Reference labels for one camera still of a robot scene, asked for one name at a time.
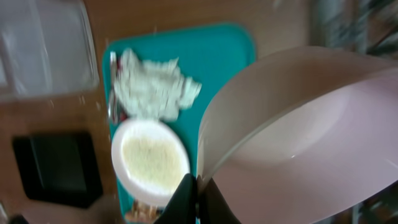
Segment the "red snack wrapper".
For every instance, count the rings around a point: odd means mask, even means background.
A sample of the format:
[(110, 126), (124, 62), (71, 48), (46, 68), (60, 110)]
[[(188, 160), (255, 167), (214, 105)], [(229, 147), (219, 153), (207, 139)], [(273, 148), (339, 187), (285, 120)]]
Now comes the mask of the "red snack wrapper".
[(114, 83), (118, 77), (119, 67), (116, 52), (110, 52), (109, 70), (111, 77), (111, 89), (108, 97), (108, 119), (117, 125), (127, 118), (122, 104), (120, 104), (116, 92), (114, 90)]

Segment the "white tissue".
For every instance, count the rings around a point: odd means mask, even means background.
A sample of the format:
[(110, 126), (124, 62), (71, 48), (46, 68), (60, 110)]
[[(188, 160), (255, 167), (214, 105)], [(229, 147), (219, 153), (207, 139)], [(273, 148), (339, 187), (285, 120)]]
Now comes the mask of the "white tissue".
[(192, 107), (201, 91), (201, 83), (182, 74), (178, 58), (139, 60), (132, 49), (126, 49), (120, 67), (113, 87), (129, 117), (175, 121), (180, 110)]

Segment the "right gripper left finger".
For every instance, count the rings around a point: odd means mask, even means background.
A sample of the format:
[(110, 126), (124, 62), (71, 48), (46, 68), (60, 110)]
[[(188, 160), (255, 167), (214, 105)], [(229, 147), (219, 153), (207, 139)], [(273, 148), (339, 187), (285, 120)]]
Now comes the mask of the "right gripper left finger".
[(154, 224), (196, 224), (196, 202), (196, 178), (186, 174)]

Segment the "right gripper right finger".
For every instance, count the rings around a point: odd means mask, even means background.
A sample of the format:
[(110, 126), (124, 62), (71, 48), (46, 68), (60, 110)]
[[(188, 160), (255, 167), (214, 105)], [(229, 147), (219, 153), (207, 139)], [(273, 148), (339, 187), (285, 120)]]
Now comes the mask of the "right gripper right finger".
[(241, 224), (213, 179), (198, 195), (198, 219), (201, 224)]

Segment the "pink white bowl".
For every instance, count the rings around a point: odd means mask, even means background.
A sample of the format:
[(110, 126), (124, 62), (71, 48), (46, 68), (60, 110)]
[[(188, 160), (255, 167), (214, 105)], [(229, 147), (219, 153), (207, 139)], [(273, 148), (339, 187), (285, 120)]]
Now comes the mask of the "pink white bowl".
[(264, 57), (213, 97), (198, 192), (242, 223), (312, 223), (397, 180), (397, 62), (324, 47)]

